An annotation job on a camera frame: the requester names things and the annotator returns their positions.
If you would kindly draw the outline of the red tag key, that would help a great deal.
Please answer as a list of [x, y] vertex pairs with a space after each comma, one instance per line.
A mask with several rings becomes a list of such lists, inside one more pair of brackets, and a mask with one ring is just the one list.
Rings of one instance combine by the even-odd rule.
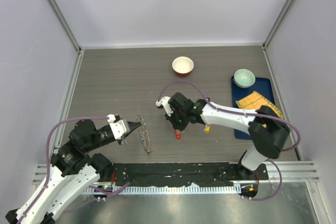
[[181, 131], [175, 130], [175, 137], [179, 140], [181, 138]]

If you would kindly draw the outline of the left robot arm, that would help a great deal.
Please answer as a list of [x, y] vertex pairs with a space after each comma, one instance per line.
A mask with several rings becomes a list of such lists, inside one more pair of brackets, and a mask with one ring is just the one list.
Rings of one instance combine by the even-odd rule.
[[74, 118], [69, 140], [57, 153], [50, 155], [46, 148], [46, 177], [22, 207], [6, 214], [9, 223], [55, 223], [84, 189], [111, 177], [113, 165], [109, 159], [102, 154], [89, 156], [89, 152], [112, 142], [121, 144], [142, 124], [110, 114], [104, 117], [107, 125], [98, 129], [94, 120]]

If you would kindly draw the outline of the large metal keyring disc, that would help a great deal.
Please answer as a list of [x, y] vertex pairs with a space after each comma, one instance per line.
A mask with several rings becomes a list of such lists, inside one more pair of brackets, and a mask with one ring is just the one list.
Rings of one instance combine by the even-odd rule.
[[146, 129], [146, 123], [144, 121], [144, 118], [140, 115], [136, 115], [135, 118], [137, 122], [140, 122], [140, 127], [138, 128], [138, 132], [140, 135], [142, 147], [144, 151], [149, 155], [150, 153], [152, 153], [152, 150], [151, 150], [149, 133]]

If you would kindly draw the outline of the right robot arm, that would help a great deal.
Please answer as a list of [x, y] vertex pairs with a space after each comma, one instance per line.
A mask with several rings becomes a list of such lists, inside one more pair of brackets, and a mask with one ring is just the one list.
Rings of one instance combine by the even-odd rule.
[[237, 166], [238, 177], [242, 179], [252, 178], [264, 161], [277, 159], [290, 133], [286, 123], [265, 105], [258, 110], [243, 110], [208, 99], [193, 102], [179, 92], [172, 97], [162, 97], [155, 104], [165, 110], [165, 118], [180, 132], [191, 123], [220, 125], [248, 134], [253, 146], [243, 153]]

